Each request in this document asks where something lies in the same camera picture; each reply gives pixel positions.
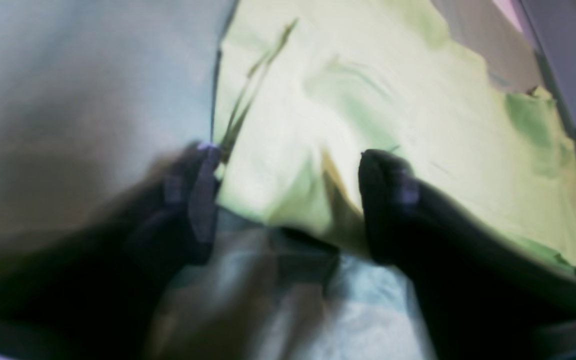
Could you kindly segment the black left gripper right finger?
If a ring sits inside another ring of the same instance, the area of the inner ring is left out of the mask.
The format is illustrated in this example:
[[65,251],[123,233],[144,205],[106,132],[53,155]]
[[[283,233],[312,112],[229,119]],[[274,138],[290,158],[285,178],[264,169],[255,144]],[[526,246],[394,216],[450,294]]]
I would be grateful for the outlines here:
[[440,360],[576,360],[576,275],[521,255],[383,150],[358,184],[370,254],[414,285]]

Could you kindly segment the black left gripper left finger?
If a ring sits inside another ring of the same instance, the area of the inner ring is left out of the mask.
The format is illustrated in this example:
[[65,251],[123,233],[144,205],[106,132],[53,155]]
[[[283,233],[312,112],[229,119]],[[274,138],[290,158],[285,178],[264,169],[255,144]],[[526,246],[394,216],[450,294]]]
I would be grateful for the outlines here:
[[0,280],[0,356],[141,360],[167,286],[210,259],[222,151],[188,148],[99,224],[41,250]]

